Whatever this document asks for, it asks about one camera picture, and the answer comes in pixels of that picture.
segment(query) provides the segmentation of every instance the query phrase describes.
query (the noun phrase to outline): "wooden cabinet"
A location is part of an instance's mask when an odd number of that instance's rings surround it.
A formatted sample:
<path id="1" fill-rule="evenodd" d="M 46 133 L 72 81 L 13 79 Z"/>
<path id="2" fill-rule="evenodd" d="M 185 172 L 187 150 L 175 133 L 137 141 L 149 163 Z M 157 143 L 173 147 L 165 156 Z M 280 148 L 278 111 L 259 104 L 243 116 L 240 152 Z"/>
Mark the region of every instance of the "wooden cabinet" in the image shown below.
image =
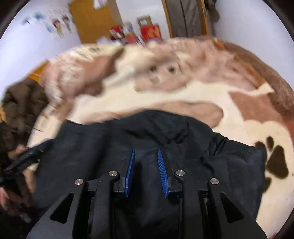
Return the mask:
<path id="1" fill-rule="evenodd" d="M 122 24 L 115 0 L 108 0 L 106 7 L 97 10 L 93 0 L 75 0 L 69 9 L 82 43 L 95 43 L 98 38 L 108 36 L 113 25 Z"/>

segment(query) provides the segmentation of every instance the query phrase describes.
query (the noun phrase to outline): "red box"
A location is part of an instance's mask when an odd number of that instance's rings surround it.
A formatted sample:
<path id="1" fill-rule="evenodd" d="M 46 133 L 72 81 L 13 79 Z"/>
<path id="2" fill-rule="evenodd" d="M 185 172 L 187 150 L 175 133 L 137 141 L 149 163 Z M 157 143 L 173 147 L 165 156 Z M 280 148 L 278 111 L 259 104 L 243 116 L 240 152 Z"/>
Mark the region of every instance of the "red box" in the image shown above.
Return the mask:
<path id="1" fill-rule="evenodd" d="M 141 35 L 143 41 L 147 42 L 153 39 L 162 40 L 161 32 L 158 24 L 141 27 Z"/>

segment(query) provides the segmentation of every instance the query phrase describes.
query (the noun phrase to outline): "cardboard box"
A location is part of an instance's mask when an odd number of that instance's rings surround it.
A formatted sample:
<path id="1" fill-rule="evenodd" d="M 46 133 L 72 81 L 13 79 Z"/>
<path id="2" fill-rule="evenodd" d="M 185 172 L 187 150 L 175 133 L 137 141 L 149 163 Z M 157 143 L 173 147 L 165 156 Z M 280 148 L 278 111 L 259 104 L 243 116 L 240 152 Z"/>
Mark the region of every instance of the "cardboard box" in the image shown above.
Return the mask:
<path id="1" fill-rule="evenodd" d="M 150 40 L 162 40 L 158 24 L 141 27 L 141 36 L 143 41 L 145 42 L 148 42 Z"/>
<path id="2" fill-rule="evenodd" d="M 151 17 L 149 15 L 137 17 L 137 21 L 140 27 L 152 25 Z"/>

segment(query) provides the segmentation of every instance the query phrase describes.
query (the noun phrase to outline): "dark jacket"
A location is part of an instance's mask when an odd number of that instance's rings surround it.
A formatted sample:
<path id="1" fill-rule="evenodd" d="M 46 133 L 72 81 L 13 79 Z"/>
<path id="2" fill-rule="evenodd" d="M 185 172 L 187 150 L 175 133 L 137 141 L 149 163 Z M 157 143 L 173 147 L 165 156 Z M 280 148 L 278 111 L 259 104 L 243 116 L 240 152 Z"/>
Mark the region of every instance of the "dark jacket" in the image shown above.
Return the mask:
<path id="1" fill-rule="evenodd" d="M 193 118 L 145 111 L 128 118 L 92 125 L 64 123 L 36 172 L 34 199 L 51 206 L 78 178 L 92 180 L 111 170 L 136 150 L 135 175 L 126 203 L 117 205 L 118 238 L 166 238 L 177 235 L 178 204 L 167 200 L 157 162 L 165 149 L 198 189 L 215 177 L 252 215 L 257 216 L 265 170 L 265 152 L 228 140 Z"/>
<path id="2" fill-rule="evenodd" d="M 47 104 L 43 87 L 31 78 L 7 89 L 3 99 L 7 123 L 3 140 L 7 151 L 16 149 L 19 144 L 26 146 L 35 121 Z"/>

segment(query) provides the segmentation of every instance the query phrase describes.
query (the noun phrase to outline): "black garment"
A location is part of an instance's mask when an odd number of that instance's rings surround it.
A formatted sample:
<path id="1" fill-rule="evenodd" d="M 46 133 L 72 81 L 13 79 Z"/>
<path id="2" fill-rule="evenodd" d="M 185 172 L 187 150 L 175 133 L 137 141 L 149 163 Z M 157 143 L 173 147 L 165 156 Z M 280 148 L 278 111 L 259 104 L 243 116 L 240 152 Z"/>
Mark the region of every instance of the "black garment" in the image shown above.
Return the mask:
<path id="1" fill-rule="evenodd" d="M 178 205 L 164 197 L 157 151 L 193 172 L 198 189 L 216 177 L 253 216 L 257 216 L 265 170 L 265 152 L 214 133 L 193 118 L 145 111 L 129 118 L 92 125 L 66 122 L 43 156 L 36 173 L 34 199 L 45 208 L 77 178 L 92 180 L 118 170 L 136 149 L 135 175 L 129 199 L 117 205 L 119 238 L 175 238 Z"/>

